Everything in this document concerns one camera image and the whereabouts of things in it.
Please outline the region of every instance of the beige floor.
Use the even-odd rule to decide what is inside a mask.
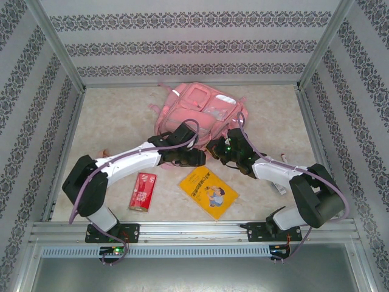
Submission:
[[[261,152],[280,159],[286,153],[290,163],[312,165],[312,148],[303,123],[292,85],[288,86],[220,86],[235,97],[247,97],[249,119],[246,132]],[[132,149],[153,133],[156,114],[149,103],[163,105],[167,93],[163,88],[88,89],[78,121],[64,179],[77,159],[85,154],[93,158],[101,149],[112,155]],[[212,159],[207,167],[239,193],[239,198],[221,220],[263,220],[281,206],[294,203],[291,192],[281,196],[269,181],[260,181],[228,169]],[[193,168],[163,170],[145,169],[157,175],[150,211],[128,210],[137,174],[112,185],[105,203],[122,221],[208,221],[212,218],[179,187],[179,182]],[[53,213],[53,221],[68,221],[72,204],[61,191]],[[79,216],[76,221],[83,221]]]

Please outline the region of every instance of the red juice box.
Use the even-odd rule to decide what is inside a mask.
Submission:
[[[133,196],[128,208],[148,212],[157,176],[152,173],[140,172],[135,182]]]

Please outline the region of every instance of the backpack strap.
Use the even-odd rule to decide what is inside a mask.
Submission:
[[[158,83],[158,86],[165,88],[169,93],[174,92],[177,96],[180,96],[180,94],[176,90],[166,84],[163,84],[162,82]]]
[[[156,114],[160,114],[160,108],[159,108],[159,106],[157,106],[157,105],[155,105],[155,104],[153,104],[153,103],[150,103],[150,104],[148,105],[148,107],[151,108],[153,111],[155,111]]]

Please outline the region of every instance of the enclosure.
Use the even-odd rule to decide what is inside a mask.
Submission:
[[[389,291],[388,4],[2,0],[0,291]],[[178,186],[193,168],[155,167],[148,213],[128,210],[136,173],[108,189],[107,206],[140,229],[128,259],[102,267],[88,222],[67,223],[62,182],[80,156],[154,135],[157,84],[190,82],[245,97],[260,151],[324,165],[348,219],[274,265],[240,224],[294,205],[290,192],[208,160],[239,193],[215,221]]]

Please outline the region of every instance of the yellow book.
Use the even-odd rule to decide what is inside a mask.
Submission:
[[[195,168],[179,186],[216,221],[239,197],[205,166]]]

